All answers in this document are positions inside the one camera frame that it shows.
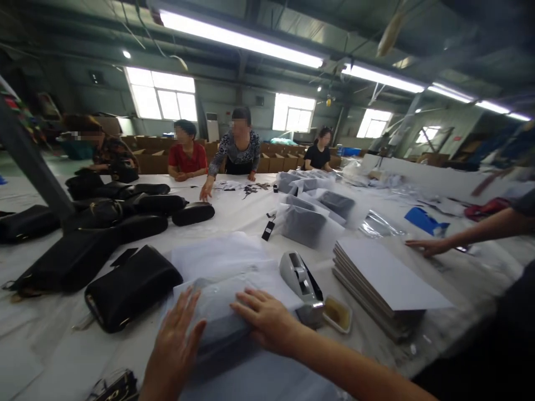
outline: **ceiling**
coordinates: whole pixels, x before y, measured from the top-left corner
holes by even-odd
[[[431,83],[439,80],[481,98],[499,99],[514,111],[535,107],[535,40],[522,0],[166,0],[191,16],[268,37],[319,54],[318,70],[217,45],[156,24],[139,0],[18,0],[0,6],[0,47],[14,59],[60,52],[60,41],[115,43],[187,63],[224,67],[333,91],[367,101],[374,84],[342,81],[335,67],[351,58]],[[397,7],[405,16],[395,46],[377,57],[378,43]],[[91,57],[81,48],[72,57]],[[429,101],[434,94],[425,93]],[[379,100],[407,105],[412,96],[385,88]]]

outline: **window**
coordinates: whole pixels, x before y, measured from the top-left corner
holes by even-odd
[[[315,99],[276,94],[273,131],[310,132]]]
[[[197,121],[193,78],[126,67],[140,118]]]
[[[429,138],[430,141],[432,141],[435,135],[439,132],[440,127],[438,126],[423,127],[420,130],[420,136],[416,140],[416,143],[427,143],[427,140],[425,139],[425,135],[424,135],[424,129],[425,129],[425,133],[427,134],[427,137]]]
[[[368,109],[364,113],[357,138],[379,138],[392,118],[388,111]]]

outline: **floor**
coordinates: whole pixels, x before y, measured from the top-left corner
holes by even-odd
[[[90,159],[71,160],[65,155],[55,156],[50,151],[42,151],[41,155],[54,175],[74,175],[75,171],[92,163]],[[24,173],[5,150],[0,150],[0,175],[3,177],[24,176]]]

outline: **air conditioner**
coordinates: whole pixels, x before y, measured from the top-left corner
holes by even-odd
[[[216,113],[206,113],[206,125],[208,127],[208,142],[219,140],[219,123]]]

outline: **hair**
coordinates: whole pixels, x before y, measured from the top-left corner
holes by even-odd
[[[175,121],[173,126],[182,128],[182,130],[188,134],[188,136],[191,136],[192,139],[195,139],[195,135],[197,135],[197,128],[195,128],[195,124],[188,120],[178,120]]]
[[[323,138],[327,134],[333,134],[333,130],[329,127],[323,127],[322,130],[319,132],[318,137],[314,140],[314,145],[318,144],[319,138]]]
[[[102,132],[107,135],[102,129],[102,125],[90,115],[64,114],[61,122],[69,131]]]
[[[247,125],[251,126],[251,110],[246,107],[237,107],[232,112],[232,119],[247,120]]]

